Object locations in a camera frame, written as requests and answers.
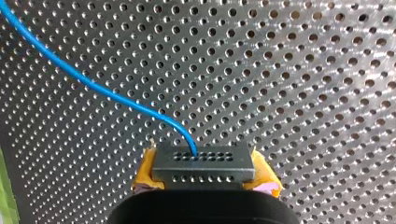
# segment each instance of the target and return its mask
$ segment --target perforated metal sheet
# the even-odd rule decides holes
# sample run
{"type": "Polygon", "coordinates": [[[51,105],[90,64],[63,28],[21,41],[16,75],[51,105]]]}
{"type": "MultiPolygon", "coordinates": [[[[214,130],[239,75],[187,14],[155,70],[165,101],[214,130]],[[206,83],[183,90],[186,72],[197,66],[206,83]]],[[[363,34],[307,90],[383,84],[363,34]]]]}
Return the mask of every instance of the perforated metal sheet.
{"type": "MultiPolygon", "coordinates": [[[[10,1],[78,70],[248,141],[302,223],[395,223],[394,1],[10,1]]],[[[1,146],[21,223],[104,223],[142,148],[185,144],[68,78],[0,19],[1,146]]]]}

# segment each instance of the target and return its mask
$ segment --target yellow plastic part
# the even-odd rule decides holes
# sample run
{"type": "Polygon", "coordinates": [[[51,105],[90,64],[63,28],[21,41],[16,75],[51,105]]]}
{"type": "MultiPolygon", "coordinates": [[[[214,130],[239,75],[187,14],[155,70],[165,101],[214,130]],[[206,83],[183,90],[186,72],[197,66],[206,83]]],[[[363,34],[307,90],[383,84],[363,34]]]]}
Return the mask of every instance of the yellow plastic part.
{"type": "MultiPolygon", "coordinates": [[[[145,184],[155,189],[165,189],[163,182],[156,182],[151,178],[151,167],[154,162],[155,153],[155,147],[147,148],[145,150],[143,161],[133,183],[133,188],[136,184],[145,184]]],[[[265,161],[264,156],[260,152],[254,150],[251,154],[251,159],[253,160],[256,174],[253,181],[244,183],[244,189],[254,189],[264,183],[277,183],[279,185],[279,189],[273,189],[272,195],[276,198],[279,197],[280,191],[282,190],[282,183],[280,183],[273,169],[265,161]]]]}
{"type": "Polygon", "coordinates": [[[269,182],[277,183],[279,189],[273,189],[272,195],[276,198],[279,197],[280,191],[282,190],[282,183],[277,178],[271,166],[265,161],[264,156],[260,152],[254,150],[251,154],[251,159],[253,160],[256,174],[252,182],[244,183],[244,189],[254,189],[261,184],[269,182]]]}
{"type": "Polygon", "coordinates": [[[156,182],[153,181],[151,178],[151,167],[152,163],[154,162],[156,152],[155,147],[147,148],[145,150],[146,151],[144,153],[142,163],[137,172],[137,176],[134,179],[132,187],[134,188],[136,184],[145,184],[151,186],[152,188],[165,189],[165,185],[163,184],[163,182],[156,182]]]}

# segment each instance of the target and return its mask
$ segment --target blue wire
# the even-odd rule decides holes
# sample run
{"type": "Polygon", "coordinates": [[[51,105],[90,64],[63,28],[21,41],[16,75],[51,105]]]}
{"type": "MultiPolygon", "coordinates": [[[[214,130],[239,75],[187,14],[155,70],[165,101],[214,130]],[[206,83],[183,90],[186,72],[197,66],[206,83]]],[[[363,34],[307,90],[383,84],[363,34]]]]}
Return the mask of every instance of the blue wire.
{"type": "Polygon", "coordinates": [[[12,14],[5,0],[0,0],[0,11],[6,17],[8,22],[23,36],[30,44],[35,46],[35,48],[41,52],[46,58],[51,60],[57,66],[62,68],[69,76],[78,79],[81,83],[87,85],[89,88],[102,93],[103,95],[110,97],[111,99],[118,101],[124,105],[128,105],[129,107],[141,111],[147,115],[154,117],[155,119],[161,119],[168,123],[170,126],[175,128],[179,133],[181,133],[189,144],[191,154],[193,156],[197,156],[197,147],[195,145],[194,139],[189,134],[189,132],[177,121],[171,119],[165,115],[159,114],[155,110],[152,110],[144,105],[140,105],[124,96],[118,95],[113,91],[93,82],[87,77],[84,77],[79,71],[77,71],[73,66],[63,61],[59,57],[57,57],[54,53],[52,53],[49,49],[47,49],[40,41],[38,41],[26,27],[23,26],[22,23],[18,20],[17,17],[12,14]]]}

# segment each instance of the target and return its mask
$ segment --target metal connector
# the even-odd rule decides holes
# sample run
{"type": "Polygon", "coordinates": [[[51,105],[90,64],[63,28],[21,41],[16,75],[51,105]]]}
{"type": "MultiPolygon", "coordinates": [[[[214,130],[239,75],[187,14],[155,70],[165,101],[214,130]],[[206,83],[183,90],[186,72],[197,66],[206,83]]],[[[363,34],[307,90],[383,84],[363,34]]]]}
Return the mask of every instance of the metal connector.
{"type": "Polygon", "coordinates": [[[246,145],[198,147],[193,157],[187,147],[162,145],[151,170],[166,189],[241,189],[254,179],[254,166],[246,145]]]}

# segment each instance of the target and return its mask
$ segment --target black cover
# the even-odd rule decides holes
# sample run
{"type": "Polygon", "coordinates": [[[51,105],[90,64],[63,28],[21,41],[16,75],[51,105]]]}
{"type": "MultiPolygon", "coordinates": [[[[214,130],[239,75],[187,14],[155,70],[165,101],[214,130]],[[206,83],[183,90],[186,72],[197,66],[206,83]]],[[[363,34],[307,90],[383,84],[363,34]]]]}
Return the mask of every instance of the black cover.
{"type": "Polygon", "coordinates": [[[278,199],[252,190],[154,190],[125,200],[107,224],[298,224],[278,199]]]}

